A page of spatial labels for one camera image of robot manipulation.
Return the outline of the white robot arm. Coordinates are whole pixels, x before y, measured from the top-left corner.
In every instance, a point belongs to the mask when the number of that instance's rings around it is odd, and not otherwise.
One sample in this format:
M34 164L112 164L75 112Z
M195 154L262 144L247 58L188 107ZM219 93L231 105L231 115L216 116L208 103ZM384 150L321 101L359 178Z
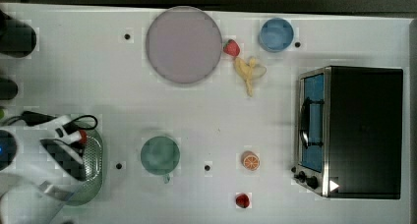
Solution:
M60 116L1 128L1 173L23 180L1 195L2 224L49 224L84 184L82 156L71 147L83 136L72 123Z

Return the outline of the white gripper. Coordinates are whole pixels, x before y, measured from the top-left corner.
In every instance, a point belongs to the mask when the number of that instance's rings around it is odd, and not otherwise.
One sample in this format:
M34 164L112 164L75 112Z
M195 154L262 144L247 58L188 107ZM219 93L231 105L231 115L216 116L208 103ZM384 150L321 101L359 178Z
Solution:
M81 139L79 127L70 116L60 116L41 124L39 127L46 131L46 139L59 140L79 154L85 152L86 146L79 142Z

